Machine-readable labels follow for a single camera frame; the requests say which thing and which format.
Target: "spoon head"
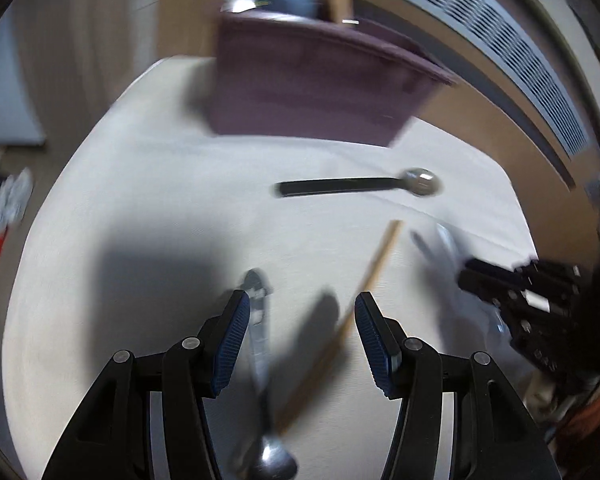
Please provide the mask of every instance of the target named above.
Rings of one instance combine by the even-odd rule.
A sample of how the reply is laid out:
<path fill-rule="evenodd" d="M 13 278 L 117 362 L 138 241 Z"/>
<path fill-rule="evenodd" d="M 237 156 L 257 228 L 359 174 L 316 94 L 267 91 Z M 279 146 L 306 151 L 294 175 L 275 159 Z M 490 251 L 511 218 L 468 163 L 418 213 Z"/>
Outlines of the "spoon head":
<path fill-rule="evenodd" d="M 404 182 L 404 189 L 418 196 L 436 195 L 442 191 L 442 181 L 435 173 L 424 168 L 406 170 L 400 178 Z"/>
<path fill-rule="evenodd" d="M 246 480 L 291 480 L 298 473 L 296 459 L 276 436 L 257 439 L 246 459 Z"/>

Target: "black handle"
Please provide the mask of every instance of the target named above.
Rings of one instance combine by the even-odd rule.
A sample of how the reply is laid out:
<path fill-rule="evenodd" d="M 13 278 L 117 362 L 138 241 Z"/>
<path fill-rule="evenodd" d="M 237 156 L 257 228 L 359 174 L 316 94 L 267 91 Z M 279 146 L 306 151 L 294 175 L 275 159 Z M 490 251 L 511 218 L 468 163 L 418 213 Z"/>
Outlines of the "black handle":
<path fill-rule="evenodd" d="M 280 196 L 323 195 L 328 193 L 356 193 L 361 191 L 385 191 L 401 188 L 399 178 L 375 176 L 369 178 L 324 178 L 318 180 L 295 180 L 280 182 Z"/>

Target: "purple container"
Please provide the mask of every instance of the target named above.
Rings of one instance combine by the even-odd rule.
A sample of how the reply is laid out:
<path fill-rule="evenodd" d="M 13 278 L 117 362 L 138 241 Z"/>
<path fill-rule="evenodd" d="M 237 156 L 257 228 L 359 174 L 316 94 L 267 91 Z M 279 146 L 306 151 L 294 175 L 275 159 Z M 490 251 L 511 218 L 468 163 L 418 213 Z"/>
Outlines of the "purple container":
<path fill-rule="evenodd" d="M 387 146 L 454 76 L 409 38 L 364 22 L 278 21 L 222 13 L 208 104 L 220 135 L 270 135 Z"/>

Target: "blue gripper pad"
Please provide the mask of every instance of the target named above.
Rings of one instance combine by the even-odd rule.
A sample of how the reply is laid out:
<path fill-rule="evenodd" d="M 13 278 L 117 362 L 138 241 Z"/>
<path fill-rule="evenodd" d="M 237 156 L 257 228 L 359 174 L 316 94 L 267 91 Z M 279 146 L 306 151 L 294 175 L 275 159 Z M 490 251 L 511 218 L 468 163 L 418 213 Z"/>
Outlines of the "blue gripper pad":
<path fill-rule="evenodd" d="M 244 291 L 235 291 L 214 329 L 221 330 L 225 326 L 224 334 L 216 346 L 213 360 L 210 386 L 214 396 L 217 396 L 229 384 L 231 374 L 234 371 L 235 360 L 238 358 L 244 333 L 249 324 L 249 314 L 249 296 Z"/>
<path fill-rule="evenodd" d="M 371 298 L 373 305 L 369 304 L 368 298 L 365 298 L 363 294 L 365 293 L 359 294 L 356 298 L 354 310 L 356 327 L 358 327 L 362 346 L 365 349 L 366 360 L 369 362 L 376 386 L 382 390 L 385 396 L 389 397 L 394 389 L 391 381 L 391 355 L 380 337 L 378 326 L 370 312 L 370 307 L 375 307 L 376 310 L 378 307 L 373 298 Z"/>

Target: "screw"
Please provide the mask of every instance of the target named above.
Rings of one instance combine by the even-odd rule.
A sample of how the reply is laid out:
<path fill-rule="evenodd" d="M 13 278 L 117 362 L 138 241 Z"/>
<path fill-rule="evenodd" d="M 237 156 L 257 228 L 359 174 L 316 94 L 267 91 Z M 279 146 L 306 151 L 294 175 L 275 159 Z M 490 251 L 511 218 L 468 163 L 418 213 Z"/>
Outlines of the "screw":
<path fill-rule="evenodd" d="M 193 350 L 194 348 L 198 348 L 200 346 L 200 339 L 197 337 L 187 337 L 182 341 L 182 347 L 187 350 Z"/>
<path fill-rule="evenodd" d="M 489 354 L 485 354 L 484 352 L 476 352 L 474 354 L 474 360 L 479 365 L 488 365 L 491 362 Z"/>
<path fill-rule="evenodd" d="M 404 340 L 404 347 L 407 350 L 418 351 L 422 348 L 422 341 L 417 337 L 408 337 Z"/>
<path fill-rule="evenodd" d="M 115 354 L 113 354 L 113 360 L 117 363 L 124 363 L 130 357 L 131 354 L 126 350 L 118 350 Z"/>

